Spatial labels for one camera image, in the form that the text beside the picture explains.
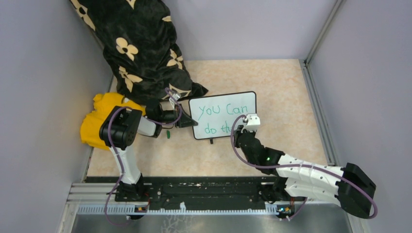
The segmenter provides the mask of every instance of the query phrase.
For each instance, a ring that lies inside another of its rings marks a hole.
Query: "robotic arm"
[[[264,147],[255,138],[260,125],[257,114],[248,114],[244,123],[246,125],[239,125],[234,132],[234,146],[241,148],[249,165],[264,174],[283,178],[273,186],[277,197],[283,197],[284,200],[290,200],[291,197],[325,200],[354,216],[369,218],[372,203],[366,195],[373,198],[376,185],[357,165],[348,163],[346,167],[322,166]]]

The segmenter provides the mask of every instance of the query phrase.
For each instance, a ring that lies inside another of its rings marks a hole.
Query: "whiteboard black frame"
[[[190,112],[190,117],[192,116],[192,110],[190,108],[190,101],[191,100],[196,100],[196,99],[205,99],[205,98],[210,98],[210,97],[217,97],[217,96],[230,96],[230,95],[236,95],[236,94],[244,94],[244,93],[253,93],[255,94],[255,113],[258,113],[258,95],[256,94],[256,92],[254,91],[243,91],[243,92],[236,92],[236,93],[229,93],[229,94],[220,94],[220,95],[214,95],[214,96],[202,96],[202,97],[196,97],[196,98],[192,98],[189,99],[189,112]],[[192,126],[192,132],[193,132],[193,138],[196,140],[210,140],[210,139],[214,139],[214,138],[221,138],[221,137],[230,137],[229,136],[220,136],[220,137],[208,137],[208,138],[196,138],[194,135],[194,126]]]

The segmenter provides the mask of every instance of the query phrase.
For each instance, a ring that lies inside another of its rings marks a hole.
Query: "marble patterned surface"
[[[257,94],[263,145],[326,165],[322,142],[298,60],[185,61],[208,96],[243,91]],[[189,112],[188,102],[182,102]],[[192,128],[166,130],[159,138],[137,136],[133,149],[144,176],[261,176],[233,153],[229,137],[195,140]],[[88,176],[118,176],[114,156],[95,149]]]

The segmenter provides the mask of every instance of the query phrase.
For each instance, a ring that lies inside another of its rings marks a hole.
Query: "yellow cloth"
[[[129,106],[133,109],[142,111],[145,115],[144,108],[137,103],[129,100],[118,93],[97,94],[94,98],[94,110],[86,115],[80,127],[80,138],[83,143],[92,147],[109,150],[109,147],[99,137],[99,130],[104,120],[109,116],[115,106]]]

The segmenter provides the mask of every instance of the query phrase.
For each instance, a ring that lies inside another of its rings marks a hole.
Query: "wall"
[[[164,0],[186,60],[307,56],[333,0]]]
[[[80,124],[111,71],[67,0],[1,1],[0,42],[0,232],[55,232],[90,153]]]
[[[412,1],[347,1],[310,65],[339,159],[377,184],[374,233],[410,232]]]

